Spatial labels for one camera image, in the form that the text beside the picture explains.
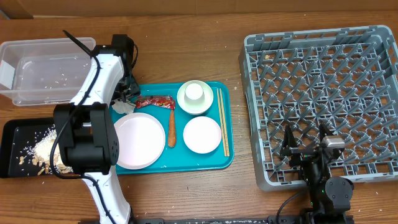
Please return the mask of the large white plate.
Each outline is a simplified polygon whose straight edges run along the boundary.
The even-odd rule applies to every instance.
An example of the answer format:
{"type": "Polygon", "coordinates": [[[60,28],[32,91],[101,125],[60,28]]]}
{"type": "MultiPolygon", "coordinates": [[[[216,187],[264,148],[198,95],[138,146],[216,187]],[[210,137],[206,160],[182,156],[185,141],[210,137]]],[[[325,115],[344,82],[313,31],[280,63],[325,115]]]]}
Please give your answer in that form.
{"type": "Polygon", "coordinates": [[[117,165],[138,170],[153,164],[163,153],[165,131],[161,123],[146,113],[132,113],[114,123],[119,139],[117,165]]]}

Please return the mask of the white napkin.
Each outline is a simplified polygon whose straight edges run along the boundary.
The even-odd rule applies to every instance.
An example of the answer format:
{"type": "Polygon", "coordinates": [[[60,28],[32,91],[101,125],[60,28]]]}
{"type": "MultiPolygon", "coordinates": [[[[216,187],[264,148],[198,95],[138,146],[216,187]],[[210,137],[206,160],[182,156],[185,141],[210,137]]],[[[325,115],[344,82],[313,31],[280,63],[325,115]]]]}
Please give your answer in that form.
{"type": "Polygon", "coordinates": [[[136,105],[130,101],[123,102],[121,100],[112,101],[112,109],[118,114],[132,114],[136,105]]]}

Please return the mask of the left wooden chopstick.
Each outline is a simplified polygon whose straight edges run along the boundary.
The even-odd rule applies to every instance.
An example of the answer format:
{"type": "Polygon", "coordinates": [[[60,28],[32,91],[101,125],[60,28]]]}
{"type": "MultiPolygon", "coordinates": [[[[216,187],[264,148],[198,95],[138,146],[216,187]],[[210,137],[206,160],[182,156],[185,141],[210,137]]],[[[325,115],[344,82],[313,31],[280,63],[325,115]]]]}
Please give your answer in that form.
{"type": "Polygon", "coordinates": [[[220,93],[219,93],[218,88],[216,90],[216,94],[217,94],[218,110],[219,110],[219,116],[220,116],[221,139],[222,139],[222,143],[223,143],[224,156],[226,157],[227,151],[226,151],[226,144],[225,144],[225,140],[224,140],[224,127],[223,127],[223,119],[222,119],[222,111],[221,111],[220,93]]]}

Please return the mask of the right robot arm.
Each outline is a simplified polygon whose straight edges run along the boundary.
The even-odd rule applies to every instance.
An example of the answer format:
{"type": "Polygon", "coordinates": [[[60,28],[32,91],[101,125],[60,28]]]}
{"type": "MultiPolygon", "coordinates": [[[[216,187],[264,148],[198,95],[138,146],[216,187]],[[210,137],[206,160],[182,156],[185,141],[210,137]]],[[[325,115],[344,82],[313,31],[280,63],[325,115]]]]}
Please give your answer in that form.
{"type": "Polygon", "coordinates": [[[345,142],[334,135],[325,124],[319,125],[320,143],[309,149],[299,149],[289,125],[285,127],[281,154],[290,157],[289,166],[298,167],[307,189],[287,199],[278,209],[276,222],[291,223],[353,223],[350,210],[354,184],[344,177],[332,177],[328,164],[337,160],[345,150],[345,142]],[[299,195],[309,193],[311,207],[304,208],[292,218],[281,218],[282,209],[299,195]]]}

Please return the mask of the grey dishwasher rack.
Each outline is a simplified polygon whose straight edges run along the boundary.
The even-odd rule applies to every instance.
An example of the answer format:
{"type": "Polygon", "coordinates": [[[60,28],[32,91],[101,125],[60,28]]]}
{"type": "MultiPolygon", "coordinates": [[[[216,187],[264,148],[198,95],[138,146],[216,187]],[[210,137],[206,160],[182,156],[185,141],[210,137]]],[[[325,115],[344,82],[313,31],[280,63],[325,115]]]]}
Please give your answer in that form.
{"type": "Polygon", "coordinates": [[[325,124],[346,148],[328,166],[353,182],[397,179],[397,42],[387,26],[245,37],[239,66],[251,127],[257,186],[303,185],[283,156],[286,126],[301,149],[325,124]]]}

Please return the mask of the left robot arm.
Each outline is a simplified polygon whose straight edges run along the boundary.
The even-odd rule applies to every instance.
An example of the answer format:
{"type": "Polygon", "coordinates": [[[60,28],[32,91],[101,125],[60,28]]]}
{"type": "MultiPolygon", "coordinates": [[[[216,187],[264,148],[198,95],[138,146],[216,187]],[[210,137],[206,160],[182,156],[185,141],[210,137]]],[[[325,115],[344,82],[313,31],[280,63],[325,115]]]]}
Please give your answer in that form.
{"type": "Polygon", "coordinates": [[[50,151],[51,170],[60,179],[84,181],[99,223],[134,223],[116,174],[121,150],[109,107],[141,93],[132,75],[137,45],[126,34],[114,34],[111,44],[90,50],[69,32],[66,36],[90,56],[91,68],[78,93],[53,111],[57,137],[50,151]]]}

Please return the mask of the black plastic tray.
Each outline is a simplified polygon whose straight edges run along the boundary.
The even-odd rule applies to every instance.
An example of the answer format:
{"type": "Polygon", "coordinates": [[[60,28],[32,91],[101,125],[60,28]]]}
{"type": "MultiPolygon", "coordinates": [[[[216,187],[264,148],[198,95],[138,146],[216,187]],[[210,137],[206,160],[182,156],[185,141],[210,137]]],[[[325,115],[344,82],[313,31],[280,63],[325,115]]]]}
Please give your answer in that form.
{"type": "Polygon", "coordinates": [[[57,137],[52,118],[13,119],[1,138],[1,177],[50,175],[50,150],[57,137]]]}

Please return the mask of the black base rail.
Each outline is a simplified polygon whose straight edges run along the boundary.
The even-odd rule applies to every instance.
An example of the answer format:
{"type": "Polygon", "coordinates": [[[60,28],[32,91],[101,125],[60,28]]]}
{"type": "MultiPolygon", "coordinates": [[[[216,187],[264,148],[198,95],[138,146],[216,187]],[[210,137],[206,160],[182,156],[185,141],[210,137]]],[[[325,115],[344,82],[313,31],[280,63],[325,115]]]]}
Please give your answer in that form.
{"type": "Polygon", "coordinates": [[[163,218],[135,218],[133,224],[276,224],[276,216],[266,218],[212,218],[212,219],[186,219],[164,220],[163,218]]]}

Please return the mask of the wooden chopstick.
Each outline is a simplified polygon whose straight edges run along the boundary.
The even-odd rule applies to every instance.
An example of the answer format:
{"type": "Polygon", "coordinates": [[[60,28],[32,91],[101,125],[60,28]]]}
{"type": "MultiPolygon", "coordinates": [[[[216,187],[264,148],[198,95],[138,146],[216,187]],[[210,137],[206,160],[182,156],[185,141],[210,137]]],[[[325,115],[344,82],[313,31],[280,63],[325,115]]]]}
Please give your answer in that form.
{"type": "Polygon", "coordinates": [[[224,140],[224,127],[223,127],[223,119],[222,119],[222,111],[221,111],[220,93],[219,93],[218,88],[216,90],[216,94],[217,94],[218,110],[219,110],[219,116],[220,116],[221,139],[222,139],[222,143],[223,143],[224,156],[226,157],[227,151],[226,151],[226,144],[225,144],[225,140],[224,140]]]}
{"type": "Polygon", "coordinates": [[[219,89],[220,95],[220,109],[221,109],[221,119],[223,122],[223,134],[224,134],[224,144],[225,144],[225,156],[229,157],[229,143],[228,143],[228,132],[227,132],[227,125],[226,125],[226,116],[224,110],[224,100],[223,100],[223,93],[221,89],[219,89]]]}

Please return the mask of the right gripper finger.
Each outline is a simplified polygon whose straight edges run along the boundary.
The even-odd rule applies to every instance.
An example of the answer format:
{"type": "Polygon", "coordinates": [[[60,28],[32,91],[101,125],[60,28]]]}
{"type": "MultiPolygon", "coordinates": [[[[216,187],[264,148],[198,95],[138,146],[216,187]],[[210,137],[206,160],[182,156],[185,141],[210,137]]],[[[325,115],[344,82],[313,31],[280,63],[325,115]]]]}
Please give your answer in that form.
{"type": "Polygon", "coordinates": [[[320,135],[320,144],[324,144],[323,139],[326,136],[332,136],[333,133],[328,129],[328,127],[325,123],[320,123],[318,128],[319,128],[319,135],[320,135]]]}
{"type": "Polygon", "coordinates": [[[285,126],[284,140],[282,141],[282,148],[287,147],[298,148],[297,142],[289,124],[285,126]]]}

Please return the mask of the red snack wrapper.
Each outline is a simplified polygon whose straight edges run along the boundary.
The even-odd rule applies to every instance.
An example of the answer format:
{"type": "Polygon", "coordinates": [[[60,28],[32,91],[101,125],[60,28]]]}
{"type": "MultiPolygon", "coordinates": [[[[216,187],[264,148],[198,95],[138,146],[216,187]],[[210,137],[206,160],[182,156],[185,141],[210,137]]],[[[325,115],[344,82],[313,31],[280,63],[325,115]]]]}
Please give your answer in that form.
{"type": "Polygon", "coordinates": [[[175,109],[175,100],[170,96],[139,96],[134,102],[136,108],[143,108],[145,106],[154,105],[161,108],[175,109]]]}

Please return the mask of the rice and food scraps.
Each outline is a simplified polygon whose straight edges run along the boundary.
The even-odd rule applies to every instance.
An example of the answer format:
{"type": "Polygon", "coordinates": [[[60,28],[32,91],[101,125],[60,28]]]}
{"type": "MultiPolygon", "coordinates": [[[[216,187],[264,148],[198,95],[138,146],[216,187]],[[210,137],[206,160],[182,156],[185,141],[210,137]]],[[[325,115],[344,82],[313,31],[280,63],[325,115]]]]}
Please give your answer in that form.
{"type": "Polygon", "coordinates": [[[21,171],[26,171],[27,175],[30,175],[34,172],[28,171],[28,168],[33,168],[33,170],[37,170],[37,175],[52,174],[50,153],[57,137],[55,125],[27,127],[27,134],[32,137],[32,140],[24,137],[22,149],[19,150],[21,155],[17,156],[21,171]]]}

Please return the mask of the orange carrot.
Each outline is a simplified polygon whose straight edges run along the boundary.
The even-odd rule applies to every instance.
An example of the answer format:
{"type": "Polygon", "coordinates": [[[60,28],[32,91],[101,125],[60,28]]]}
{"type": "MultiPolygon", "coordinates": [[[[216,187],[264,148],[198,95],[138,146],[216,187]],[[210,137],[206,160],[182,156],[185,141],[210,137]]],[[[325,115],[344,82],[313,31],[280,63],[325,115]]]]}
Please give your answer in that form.
{"type": "Polygon", "coordinates": [[[175,113],[171,110],[169,116],[169,134],[168,134],[168,146],[174,147],[177,142],[176,129],[175,129],[175,113]]]}

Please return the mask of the clear plastic bin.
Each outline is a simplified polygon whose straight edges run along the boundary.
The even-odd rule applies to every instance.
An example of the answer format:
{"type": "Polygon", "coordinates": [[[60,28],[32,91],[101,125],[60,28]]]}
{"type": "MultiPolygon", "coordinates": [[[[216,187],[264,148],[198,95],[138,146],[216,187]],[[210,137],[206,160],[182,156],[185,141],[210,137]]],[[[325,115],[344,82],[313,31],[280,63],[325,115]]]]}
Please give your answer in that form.
{"type": "Polygon", "coordinates": [[[16,106],[68,103],[90,67],[90,56],[68,38],[3,42],[1,94],[16,106]]]}

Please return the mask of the white bowl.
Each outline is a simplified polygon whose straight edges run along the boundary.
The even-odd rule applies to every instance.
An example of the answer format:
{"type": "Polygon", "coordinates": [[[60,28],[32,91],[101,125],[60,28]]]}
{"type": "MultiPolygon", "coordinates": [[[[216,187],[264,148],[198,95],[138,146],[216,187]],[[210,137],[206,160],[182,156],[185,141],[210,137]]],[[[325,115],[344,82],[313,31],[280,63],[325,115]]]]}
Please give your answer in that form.
{"type": "Polygon", "coordinates": [[[205,111],[207,111],[214,100],[214,95],[213,95],[213,90],[211,87],[199,80],[191,80],[186,83],[184,83],[177,92],[177,103],[183,109],[185,112],[191,115],[199,115],[203,114],[205,111]],[[203,87],[204,91],[204,98],[201,101],[187,101],[185,99],[185,89],[187,85],[191,83],[197,83],[200,84],[203,87]]]}

